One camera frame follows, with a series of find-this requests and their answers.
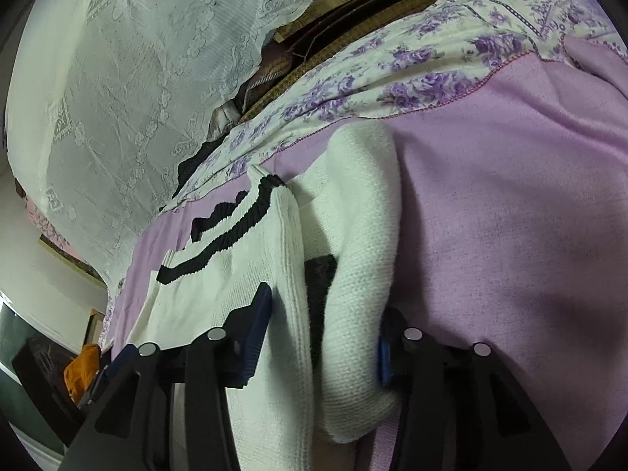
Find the white black-striped knit sweater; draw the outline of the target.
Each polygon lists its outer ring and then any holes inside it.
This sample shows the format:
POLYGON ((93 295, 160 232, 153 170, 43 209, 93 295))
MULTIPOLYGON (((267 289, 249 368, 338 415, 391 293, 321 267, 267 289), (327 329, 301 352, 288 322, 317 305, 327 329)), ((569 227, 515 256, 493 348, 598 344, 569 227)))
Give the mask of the white black-striped knit sweater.
POLYGON ((129 342, 187 345, 267 284, 256 373, 228 394, 235 447, 245 470, 308 470, 316 432, 349 444, 397 404, 377 374, 401 217, 397 153, 385 126, 358 121, 296 179, 260 166, 248 179, 228 216, 214 213, 165 255, 129 342))

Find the orange folded garment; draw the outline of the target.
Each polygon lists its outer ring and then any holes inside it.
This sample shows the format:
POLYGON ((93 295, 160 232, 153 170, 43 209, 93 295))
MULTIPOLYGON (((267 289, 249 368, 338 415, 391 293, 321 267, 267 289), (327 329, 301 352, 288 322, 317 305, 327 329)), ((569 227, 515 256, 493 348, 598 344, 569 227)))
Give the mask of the orange folded garment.
POLYGON ((78 405, 100 370, 101 351, 97 343, 84 345, 80 354, 64 369, 64 382, 70 399, 78 405))

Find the pink floral pillow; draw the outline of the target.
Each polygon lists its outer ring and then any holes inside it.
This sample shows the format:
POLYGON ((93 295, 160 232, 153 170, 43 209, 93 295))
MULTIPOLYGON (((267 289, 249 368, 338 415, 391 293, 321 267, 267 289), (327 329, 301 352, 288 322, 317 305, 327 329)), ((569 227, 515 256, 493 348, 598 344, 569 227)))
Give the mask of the pink floral pillow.
POLYGON ((70 246, 68 240, 54 228, 53 224, 42 214, 29 197, 26 198, 26 212, 32 225, 34 225, 36 230, 42 234, 42 236, 46 237, 54 247, 57 247, 58 250, 63 251, 79 261, 83 261, 83 257, 70 246))

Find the purple bed sheet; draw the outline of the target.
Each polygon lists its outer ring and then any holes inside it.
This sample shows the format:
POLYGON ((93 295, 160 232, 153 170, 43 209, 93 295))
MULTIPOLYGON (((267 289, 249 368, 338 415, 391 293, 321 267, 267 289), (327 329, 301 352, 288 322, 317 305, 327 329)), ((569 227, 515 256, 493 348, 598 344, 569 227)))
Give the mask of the purple bed sheet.
POLYGON ((627 465, 627 65, 567 38, 477 89, 389 118, 393 291, 450 343, 506 354, 576 470, 627 465))

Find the white lace cover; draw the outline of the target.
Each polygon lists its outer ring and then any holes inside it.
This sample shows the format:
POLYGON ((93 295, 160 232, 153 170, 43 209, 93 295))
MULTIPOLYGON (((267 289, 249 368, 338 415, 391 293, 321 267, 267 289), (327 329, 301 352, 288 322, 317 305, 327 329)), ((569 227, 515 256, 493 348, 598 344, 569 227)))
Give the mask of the white lace cover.
POLYGON ((172 199, 213 112, 310 0, 36 0, 5 108, 9 164, 105 284, 172 199))

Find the brown folded blankets stack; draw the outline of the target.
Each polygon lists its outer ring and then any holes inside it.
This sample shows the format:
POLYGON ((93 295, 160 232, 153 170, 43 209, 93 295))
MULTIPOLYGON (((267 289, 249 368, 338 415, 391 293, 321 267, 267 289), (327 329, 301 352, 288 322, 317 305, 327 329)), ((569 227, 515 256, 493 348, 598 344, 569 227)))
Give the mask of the brown folded blankets stack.
POLYGON ((257 72, 233 100, 214 112, 208 139, 178 166, 181 189, 193 172, 225 140, 231 129, 257 116, 316 65, 355 40, 436 0, 314 0, 297 20, 272 34, 257 72))

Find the purple floral quilt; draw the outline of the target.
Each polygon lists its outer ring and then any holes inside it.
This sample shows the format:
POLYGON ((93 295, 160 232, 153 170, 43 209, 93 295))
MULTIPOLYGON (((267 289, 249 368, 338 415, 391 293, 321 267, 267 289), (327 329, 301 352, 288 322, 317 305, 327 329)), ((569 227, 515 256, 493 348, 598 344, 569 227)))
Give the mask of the purple floral quilt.
POLYGON ((200 164, 173 208, 202 198, 302 138, 347 118, 435 108, 526 53, 570 64, 569 37, 627 44, 598 0, 438 0, 358 38, 312 67, 200 164))

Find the wooden picture frame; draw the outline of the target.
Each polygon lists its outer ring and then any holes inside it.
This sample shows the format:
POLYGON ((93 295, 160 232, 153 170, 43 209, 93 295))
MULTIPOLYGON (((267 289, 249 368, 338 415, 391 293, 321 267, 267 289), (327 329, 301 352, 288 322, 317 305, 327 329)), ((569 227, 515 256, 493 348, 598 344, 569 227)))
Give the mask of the wooden picture frame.
POLYGON ((82 345, 97 345, 101 340, 104 327, 104 315, 97 309, 92 309, 87 318, 82 345))

